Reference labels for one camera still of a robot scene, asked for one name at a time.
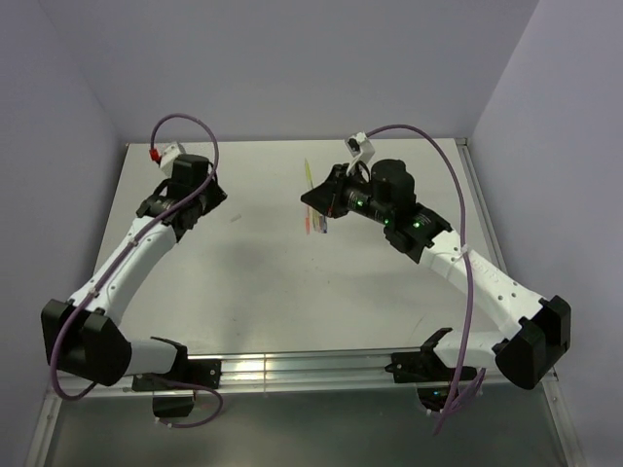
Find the metal edge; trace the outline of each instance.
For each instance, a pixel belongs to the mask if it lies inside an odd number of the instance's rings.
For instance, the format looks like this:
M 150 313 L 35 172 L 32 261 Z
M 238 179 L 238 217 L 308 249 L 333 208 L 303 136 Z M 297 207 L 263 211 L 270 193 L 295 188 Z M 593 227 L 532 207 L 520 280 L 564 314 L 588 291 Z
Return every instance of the metal edge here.
M 391 353 L 397 349 L 345 350 L 333 352 L 285 354 L 224 355 L 221 367 L 223 394 L 270 393 L 296 391 L 356 390 L 396 388 L 393 376 L 385 371 Z M 214 358 L 213 355 L 195 358 Z M 545 380 L 554 379 L 548 374 Z M 151 397 L 154 392 L 131 391 L 131 377 L 124 377 L 111 387 L 97 386 L 87 397 Z M 489 371 L 485 384 L 508 383 L 497 371 Z M 80 392 L 85 382 L 77 377 L 64 376 L 61 385 L 71 393 Z M 417 387 L 437 387 L 446 381 L 419 383 Z M 189 393 L 189 391 L 158 391 L 158 395 Z
M 482 189 L 480 188 L 480 183 L 478 182 L 478 177 L 476 176 L 474 164 L 471 159 L 471 154 L 469 153 L 469 148 L 466 146 L 466 144 L 459 144 L 462 142 L 466 142 L 466 139 L 458 138 L 456 141 L 458 153 L 461 155 L 460 160 L 462 162 L 465 176 L 467 178 L 467 183 L 469 184 L 469 189 L 476 197 L 476 212 L 478 213 L 480 223 L 486 233 L 485 240 L 487 241 L 487 246 L 489 247 L 489 253 L 492 255 L 492 260 L 494 261 L 495 265 L 504 272 L 508 273 L 506 270 L 506 263 L 504 263 L 501 249 L 499 248 L 499 243 L 497 242 L 497 237 L 495 236 L 494 225 L 491 221 L 491 216 L 489 215 L 489 209 L 487 208 L 485 197 L 483 196 Z
M 569 467 L 586 467 L 586 459 L 563 398 L 560 383 L 557 380 L 543 381 L 543 389 L 547 398 L 549 410 L 552 413 L 554 426 Z
M 468 147 L 469 141 L 464 138 L 457 138 L 455 141 L 457 142 L 458 151 L 462 155 L 461 160 L 463 168 L 465 169 L 465 173 L 468 175 L 467 181 L 478 199 L 476 208 L 479 216 L 482 216 L 481 222 L 484 222 L 489 234 L 487 236 L 491 240 L 491 247 L 498 262 L 497 266 L 507 273 L 506 264 L 504 263 L 504 258 L 502 256 L 499 243 L 497 242 L 497 237 L 495 236 L 494 226 L 489 215 L 489 210 L 487 208 L 485 198 L 483 197 L 483 192 L 480 188 L 474 164 L 471 159 Z M 577 433 L 575 432 L 575 427 L 573 426 L 573 421 L 571 420 L 567 405 L 562 397 L 556 368 L 554 368 L 550 374 L 552 375 L 552 378 L 549 380 L 543 379 L 542 385 L 543 390 L 545 391 L 550 413 L 552 414 L 554 426 L 556 428 L 556 432 L 558 433 L 558 439 L 561 443 L 561 447 L 563 448 L 565 459 L 570 467 L 585 467 L 587 465 L 586 460 L 584 458 L 584 454 L 582 453 L 579 439 L 577 437 Z
M 60 399 L 54 394 L 47 394 L 44 398 L 24 466 L 43 467 L 45 465 L 58 420 L 60 404 Z

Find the black end cap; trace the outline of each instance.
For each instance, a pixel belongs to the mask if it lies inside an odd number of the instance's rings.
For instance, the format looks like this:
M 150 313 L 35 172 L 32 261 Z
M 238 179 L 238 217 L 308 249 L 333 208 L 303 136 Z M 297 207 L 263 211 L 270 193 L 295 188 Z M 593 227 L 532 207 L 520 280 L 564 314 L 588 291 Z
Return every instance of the black end cap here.
M 523 389 L 534 389 L 570 346 L 569 304 L 558 296 L 541 304 L 533 319 L 521 321 L 522 329 L 513 339 L 494 347 L 499 370 Z
M 158 418 L 183 418 L 193 411 L 193 396 L 154 396 L 152 411 Z
M 74 306 L 50 300 L 41 312 L 48 364 L 60 329 Z M 104 386 L 112 386 L 126 372 L 131 345 L 107 316 L 81 311 L 62 342 L 58 369 Z

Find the black mounting bracket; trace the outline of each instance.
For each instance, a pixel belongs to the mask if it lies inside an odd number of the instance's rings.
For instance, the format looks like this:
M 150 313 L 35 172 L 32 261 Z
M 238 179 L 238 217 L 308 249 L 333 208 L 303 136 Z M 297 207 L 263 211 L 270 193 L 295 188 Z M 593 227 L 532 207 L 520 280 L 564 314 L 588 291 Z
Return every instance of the black mounting bracket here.
M 433 348 L 451 331 L 452 328 L 440 329 L 428 338 L 419 350 L 392 353 L 391 363 L 385 367 L 385 371 L 393 374 L 393 382 L 401 384 L 450 381 L 454 376 L 454 369 L 446 367 L 435 355 Z M 463 367 L 460 380 L 472 380 L 476 374 L 475 368 Z

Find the purple wall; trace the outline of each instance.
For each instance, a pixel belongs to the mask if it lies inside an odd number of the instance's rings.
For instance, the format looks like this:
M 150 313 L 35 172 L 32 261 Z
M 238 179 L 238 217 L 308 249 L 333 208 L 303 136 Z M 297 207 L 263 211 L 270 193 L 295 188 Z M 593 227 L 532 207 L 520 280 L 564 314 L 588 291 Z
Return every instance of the purple wall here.
M 92 269 L 122 148 L 36 1 L 3 5 L 0 58 L 0 463 L 17 466 L 48 377 L 41 308 Z
M 473 136 L 510 271 L 573 307 L 557 367 L 590 465 L 623 465 L 623 2 L 541 0 Z
M 472 133 L 537 0 L 41 0 L 129 141 Z M 162 138 L 203 140 L 166 126 Z

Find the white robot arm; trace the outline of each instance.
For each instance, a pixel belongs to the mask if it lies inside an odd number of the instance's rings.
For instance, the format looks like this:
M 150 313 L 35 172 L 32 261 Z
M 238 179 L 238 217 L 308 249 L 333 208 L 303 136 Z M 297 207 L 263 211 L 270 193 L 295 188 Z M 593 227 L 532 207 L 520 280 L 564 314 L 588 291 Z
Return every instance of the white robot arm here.
M 334 165 L 326 181 L 303 194 L 301 201 L 327 217 L 339 218 L 352 211 L 385 225 L 385 238 L 395 249 L 464 294 L 468 281 L 461 260 L 468 255 L 475 304 L 492 318 L 498 331 L 470 335 L 461 379 L 474 378 L 477 368 L 499 369 L 516 385 L 534 388 L 568 350 L 568 304 L 560 297 L 546 301 L 477 252 L 461 247 L 450 224 L 416 201 L 415 181 L 403 161 L 379 161 L 368 169 L 363 162 L 372 158 L 374 148 L 365 133 L 355 134 L 346 143 L 352 161 Z M 394 361 L 386 369 L 394 373 L 396 382 L 448 380 L 460 342 L 460 333 L 444 328 L 426 341 L 410 365 Z
M 77 304 L 91 296 L 89 304 L 77 318 L 60 343 L 57 368 L 98 384 L 110 386 L 121 377 L 156 374 L 181 382 L 213 385 L 214 375 L 201 374 L 188 360 L 187 348 L 177 342 L 160 338 L 148 341 L 128 341 L 119 326 L 128 304 L 156 263 L 181 240 L 186 231 L 217 207 L 227 195 L 216 177 L 183 208 L 166 216 L 149 231 L 136 238 L 142 229 L 167 211 L 180 199 L 187 197 L 206 179 L 211 162 L 204 157 L 176 151 L 164 153 L 161 169 L 170 178 L 138 208 L 132 225 L 121 244 L 95 275 L 66 302 L 50 300 L 42 312 L 44 341 L 49 363 L 52 361 L 57 337 L 75 311 Z M 123 251 L 131 249 L 123 257 Z M 123 260 L 113 268 L 110 266 Z

